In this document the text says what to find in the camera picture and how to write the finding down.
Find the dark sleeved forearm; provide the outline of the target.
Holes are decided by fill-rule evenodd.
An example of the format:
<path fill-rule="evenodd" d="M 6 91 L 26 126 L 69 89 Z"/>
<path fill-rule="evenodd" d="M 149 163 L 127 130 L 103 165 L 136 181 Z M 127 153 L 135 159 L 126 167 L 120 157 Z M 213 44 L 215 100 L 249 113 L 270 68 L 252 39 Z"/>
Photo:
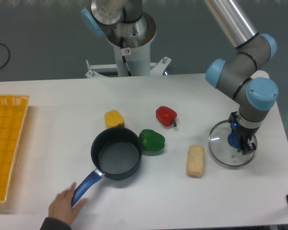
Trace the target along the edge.
<path fill-rule="evenodd" d="M 40 230 L 71 230 L 72 228 L 67 223 L 56 219 L 46 217 L 40 227 Z"/>

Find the person's hand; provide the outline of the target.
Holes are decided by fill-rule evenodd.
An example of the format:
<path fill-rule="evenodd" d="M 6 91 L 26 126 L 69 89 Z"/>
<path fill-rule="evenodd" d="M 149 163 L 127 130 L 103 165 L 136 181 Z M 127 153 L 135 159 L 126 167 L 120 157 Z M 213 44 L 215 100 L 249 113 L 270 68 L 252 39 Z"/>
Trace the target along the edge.
<path fill-rule="evenodd" d="M 69 226 L 75 221 L 81 209 L 87 203 L 87 199 L 81 199 L 72 207 L 72 197 L 76 188 L 76 182 L 73 182 L 70 188 L 58 193 L 48 208 L 48 216 L 58 219 Z"/>

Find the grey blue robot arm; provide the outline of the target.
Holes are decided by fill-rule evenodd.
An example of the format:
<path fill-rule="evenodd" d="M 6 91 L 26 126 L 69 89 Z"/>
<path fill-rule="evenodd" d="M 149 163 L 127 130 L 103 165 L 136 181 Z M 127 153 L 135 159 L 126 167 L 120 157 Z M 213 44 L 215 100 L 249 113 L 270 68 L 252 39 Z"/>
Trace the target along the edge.
<path fill-rule="evenodd" d="M 234 0 L 208 0 L 206 5 L 237 51 L 230 61 L 215 60 L 205 79 L 239 104 L 230 114 L 228 142 L 242 154 L 256 150 L 255 133 L 278 96 L 270 79 L 252 75 L 276 53 L 273 37 L 260 34 Z M 97 36 L 105 36 L 114 48 L 119 76 L 161 75 L 166 59 L 152 67 L 150 43 L 156 23 L 142 9 L 140 0 L 94 0 L 81 11 L 83 22 Z"/>

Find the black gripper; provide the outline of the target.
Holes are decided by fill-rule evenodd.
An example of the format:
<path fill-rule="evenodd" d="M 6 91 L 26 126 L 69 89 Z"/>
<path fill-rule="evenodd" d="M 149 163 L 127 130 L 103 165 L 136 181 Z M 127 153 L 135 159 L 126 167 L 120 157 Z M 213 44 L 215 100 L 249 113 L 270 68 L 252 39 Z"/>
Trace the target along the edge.
<path fill-rule="evenodd" d="M 239 140 L 237 152 L 254 152 L 256 144 L 252 141 L 253 135 L 257 132 L 262 122 L 251 122 L 245 119 L 238 111 L 229 115 L 228 122 L 232 133 L 236 133 Z"/>

